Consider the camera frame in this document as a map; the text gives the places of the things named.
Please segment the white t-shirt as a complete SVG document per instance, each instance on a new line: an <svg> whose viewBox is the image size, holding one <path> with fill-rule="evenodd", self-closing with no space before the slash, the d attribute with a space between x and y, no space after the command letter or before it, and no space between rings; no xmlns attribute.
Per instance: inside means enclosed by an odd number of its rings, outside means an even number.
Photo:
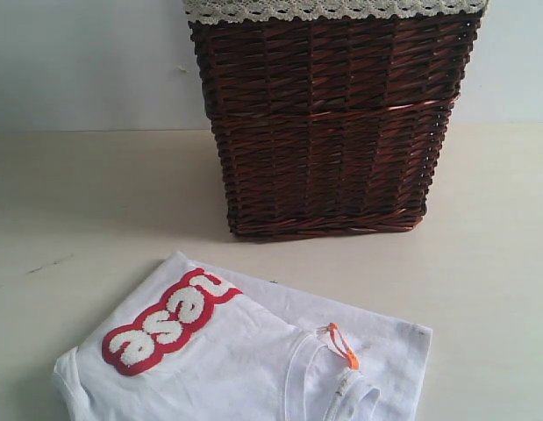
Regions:
<svg viewBox="0 0 543 421"><path fill-rule="evenodd" d="M431 341L424 326L175 253L53 380L74 420L412 420Z"/></svg>

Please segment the orange clothing tag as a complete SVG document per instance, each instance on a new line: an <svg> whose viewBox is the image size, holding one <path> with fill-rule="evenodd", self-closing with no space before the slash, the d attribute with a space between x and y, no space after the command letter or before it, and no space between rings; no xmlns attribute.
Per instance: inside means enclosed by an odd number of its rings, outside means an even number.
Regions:
<svg viewBox="0 0 543 421"><path fill-rule="evenodd" d="M360 361L354 350L348 345L341 330L335 323L330 323L326 327L331 342L336 348L337 352L347 361L347 365L352 370L360 369Z"/></svg>

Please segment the dark brown wicker basket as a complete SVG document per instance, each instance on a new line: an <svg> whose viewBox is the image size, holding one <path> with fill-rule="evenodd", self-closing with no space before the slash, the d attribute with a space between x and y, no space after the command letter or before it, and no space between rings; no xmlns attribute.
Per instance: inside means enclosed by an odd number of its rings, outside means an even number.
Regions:
<svg viewBox="0 0 543 421"><path fill-rule="evenodd" d="M481 19L191 24L232 234L412 230Z"/></svg>

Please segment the white lace crochet cloth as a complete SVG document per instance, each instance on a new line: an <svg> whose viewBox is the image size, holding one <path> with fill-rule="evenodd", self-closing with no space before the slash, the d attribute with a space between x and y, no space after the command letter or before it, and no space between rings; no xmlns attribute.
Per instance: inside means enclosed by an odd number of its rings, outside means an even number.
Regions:
<svg viewBox="0 0 543 421"><path fill-rule="evenodd" d="M220 22L266 22L272 18L282 21L300 19L388 19L455 15L461 12L484 12L487 1L383 1L383 0L193 0L184 1L188 21L204 25Z"/></svg>

